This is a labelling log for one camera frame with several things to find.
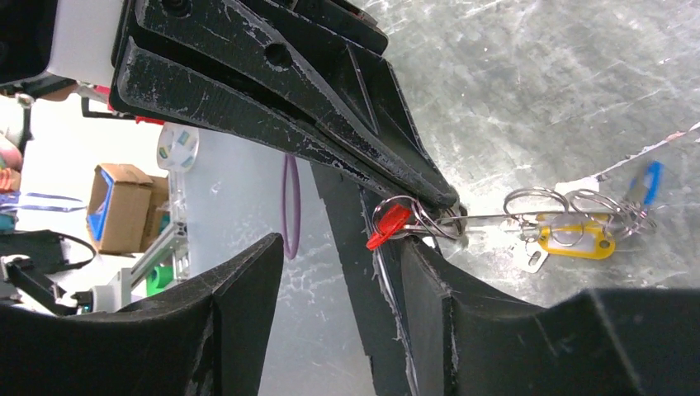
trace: table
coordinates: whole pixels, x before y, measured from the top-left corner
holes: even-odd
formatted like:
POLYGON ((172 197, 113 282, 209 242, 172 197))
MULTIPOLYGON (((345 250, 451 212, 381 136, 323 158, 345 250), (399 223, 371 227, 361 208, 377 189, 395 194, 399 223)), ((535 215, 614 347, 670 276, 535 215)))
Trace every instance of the table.
MULTIPOLYGON (((355 3, 390 36, 385 56, 423 142, 471 213, 498 213, 515 188, 601 173, 600 191, 621 197, 638 154, 665 164, 657 234, 604 262, 550 257, 528 274, 497 234, 466 250, 445 244, 448 261, 544 306, 586 287, 700 285, 696 2, 355 3)), ((279 230, 281 164, 271 149, 202 135, 185 180, 194 274, 279 230)), ((308 163, 300 175, 300 256, 286 263, 260 394, 373 394, 308 163)))

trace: white tape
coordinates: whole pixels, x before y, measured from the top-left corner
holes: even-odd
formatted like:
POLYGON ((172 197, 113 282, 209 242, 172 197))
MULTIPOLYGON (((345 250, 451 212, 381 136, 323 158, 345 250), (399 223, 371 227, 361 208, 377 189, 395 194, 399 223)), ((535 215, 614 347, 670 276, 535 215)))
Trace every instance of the white tape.
POLYGON ((166 122, 158 138, 158 167, 166 171, 189 171, 195 163, 198 149, 198 128, 166 122))

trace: purple cable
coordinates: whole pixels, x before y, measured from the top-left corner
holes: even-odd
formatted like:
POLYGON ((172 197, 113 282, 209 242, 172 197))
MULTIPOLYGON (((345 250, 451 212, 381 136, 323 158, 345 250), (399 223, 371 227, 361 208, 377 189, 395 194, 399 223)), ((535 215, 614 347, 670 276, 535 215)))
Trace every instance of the purple cable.
POLYGON ((290 260, 296 257, 299 251, 299 238, 301 236, 301 192, 299 190, 299 170, 296 168, 296 158, 293 155, 285 154, 284 165, 282 166, 282 238, 284 239, 284 252, 286 258, 290 260), (291 235, 291 245, 286 228, 286 177, 287 168, 291 170, 291 189, 294 199, 294 224, 291 235))

